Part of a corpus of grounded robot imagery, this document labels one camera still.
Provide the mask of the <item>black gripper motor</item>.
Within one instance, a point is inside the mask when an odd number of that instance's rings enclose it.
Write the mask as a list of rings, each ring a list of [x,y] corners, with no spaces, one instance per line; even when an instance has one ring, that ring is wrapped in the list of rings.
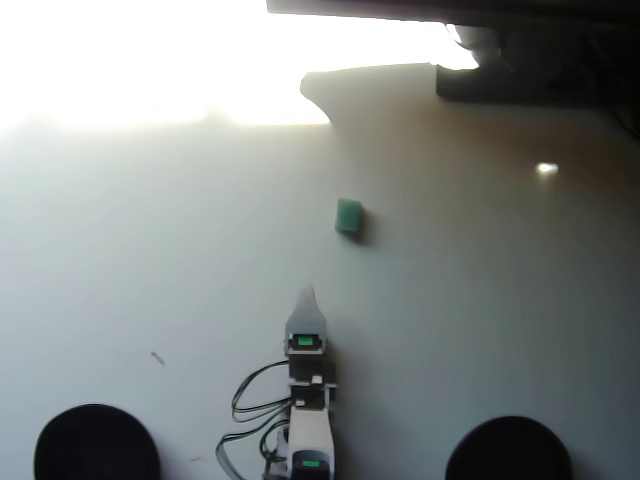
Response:
[[[327,320],[319,309],[314,288],[299,292],[285,324],[284,355],[325,355],[328,351]]]

